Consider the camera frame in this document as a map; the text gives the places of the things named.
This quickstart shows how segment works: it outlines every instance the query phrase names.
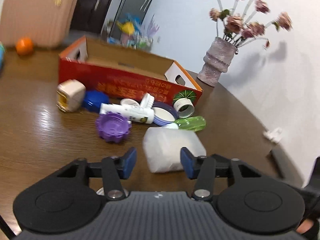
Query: white cap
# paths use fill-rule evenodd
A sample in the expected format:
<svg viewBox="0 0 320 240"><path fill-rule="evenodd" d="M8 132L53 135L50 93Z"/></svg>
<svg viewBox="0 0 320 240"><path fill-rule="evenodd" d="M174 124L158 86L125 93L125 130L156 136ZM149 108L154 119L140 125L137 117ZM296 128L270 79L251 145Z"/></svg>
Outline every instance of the white cap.
<svg viewBox="0 0 320 240"><path fill-rule="evenodd" d="M120 105L130 105L130 106L140 106L139 103L137 101L134 101L131 98L124 98L120 101Z"/></svg>
<svg viewBox="0 0 320 240"><path fill-rule="evenodd" d="M142 108L151 108L153 106L154 101L155 101L155 97L153 97L149 93L146 93L140 102L140 106Z"/></svg>
<svg viewBox="0 0 320 240"><path fill-rule="evenodd" d="M175 122L169 123L163 127L168 129L179 129L179 126Z"/></svg>
<svg viewBox="0 0 320 240"><path fill-rule="evenodd" d="M179 118L187 118L192 116L195 107L188 98L180 98L174 104L173 108L178 112Z"/></svg>

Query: green pumpkin print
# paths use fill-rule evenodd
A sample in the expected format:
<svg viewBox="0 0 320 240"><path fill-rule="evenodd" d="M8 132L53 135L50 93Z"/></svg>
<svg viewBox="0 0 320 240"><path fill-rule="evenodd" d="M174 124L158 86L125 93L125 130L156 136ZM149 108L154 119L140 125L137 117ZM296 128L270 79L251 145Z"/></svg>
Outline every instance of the green pumpkin print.
<svg viewBox="0 0 320 240"><path fill-rule="evenodd" d="M192 90L183 90L180 91L178 94L176 94L173 98L173 104L180 98L188 98L191 100L191 102L193 103L193 101L196 100L197 95L195 92L193 92Z"/></svg>

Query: purple bottle cap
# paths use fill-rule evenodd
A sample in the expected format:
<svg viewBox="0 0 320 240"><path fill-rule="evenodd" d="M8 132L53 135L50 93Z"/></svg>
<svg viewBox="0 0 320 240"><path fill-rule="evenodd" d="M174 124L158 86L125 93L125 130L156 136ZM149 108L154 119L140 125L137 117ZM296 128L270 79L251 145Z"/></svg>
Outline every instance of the purple bottle cap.
<svg viewBox="0 0 320 240"><path fill-rule="evenodd" d="M123 139L127 139L131 124L122 114L107 112L101 114L96 120L96 127L99 136L106 142L119 143Z"/></svg>

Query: flower stem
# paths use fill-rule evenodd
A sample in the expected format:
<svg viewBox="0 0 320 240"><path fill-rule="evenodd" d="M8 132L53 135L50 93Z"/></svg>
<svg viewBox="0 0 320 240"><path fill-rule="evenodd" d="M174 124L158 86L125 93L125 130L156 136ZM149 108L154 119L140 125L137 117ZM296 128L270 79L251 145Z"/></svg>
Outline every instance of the flower stem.
<svg viewBox="0 0 320 240"><path fill-rule="evenodd" d="M248 41L248 42L245 42L245 43L241 43L238 48L244 46L244 45L247 45L249 44L250 42L253 42L253 41L256 41L256 40L268 40L267 38L264 38L264 37L259 37L259 38L255 38L255 39L252 39L251 41Z"/></svg>
<svg viewBox="0 0 320 240"><path fill-rule="evenodd" d="M237 5L238 5L238 0L235 0L235 3L234 3L234 5L233 5L232 11L231 11L231 16L234 14Z"/></svg>
<svg viewBox="0 0 320 240"><path fill-rule="evenodd" d="M252 2L253 2L253 0L249 0L249 2L247 3L246 7L244 8L244 12L243 12L242 17L241 17L242 19L243 19L244 16L247 15L247 11L248 11L250 5L252 4Z"/></svg>
<svg viewBox="0 0 320 240"><path fill-rule="evenodd" d="M238 44L236 45L236 47L238 48L242 43L244 43L247 39L243 39L241 41L238 42Z"/></svg>
<svg viewBox="0 0 320 240"><path fill-rule="evenodd" d="M273 21L271 21L271 22L268 22L268 23L265 25L265 27L268 28L269 26L271 26L271 24L272 24L273 22L275 22L275 20L273 20Z"/></svg>
<svg viewBox="0 0 320 240"><path fill-rule="evenodd" d="M218 21L216 21L216 29L217 29L217 37L219 37L219 31L218 31Z"/></svg>
<svg viewBox="0 0 320 240"><path fill-rule="evenodd" d="M239 39L236 40L237 37L241 38L241 34L236 34L236 36L234 36L234 41L235 41L235 42L234 42L233 44L235 44L235 43L239 40Z"/></svg>
<svg viewBox="0 0 320 240"><path fill-rule="evenodd" d="M218 0L218 4L219 4L219 7L220 7L220 11L223 11L221 0Z"/></svg>
<svg viewBox="0 0 320 240"><path fill-rule="evenodd" d="M237 34L235 36L231 35L231 41L235 41L236 36L237 36Z"/></svg>
<svg viewBox="0 0 320 240"><path fill-rule="evenodd" d="M253 16L255 16L257 13L257 11L253 11L252 14L246 19L246 21L244 22L244 24L246 24L247 22L249 22Z"/></svg>
<svg viewBox="0 0 320 240"><path fill-rule="evenodd" d="M237 42L241 39L241 36L233 43L233 45L237 45Z"/></svg>

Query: blue bottle cap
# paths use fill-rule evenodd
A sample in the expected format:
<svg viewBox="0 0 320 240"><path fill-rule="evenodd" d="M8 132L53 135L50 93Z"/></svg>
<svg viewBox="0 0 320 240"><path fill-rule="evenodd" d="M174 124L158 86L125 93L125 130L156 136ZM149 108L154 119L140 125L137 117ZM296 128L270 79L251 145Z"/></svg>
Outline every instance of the blue bottle cap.
<svg viewBox="0 0 320 240"><path fill-rule="evenodd" d="M108 104L109 97L103 92L96 90L87 91L84 96L82 107L90 112L100 112L101 103Z"/></svg>

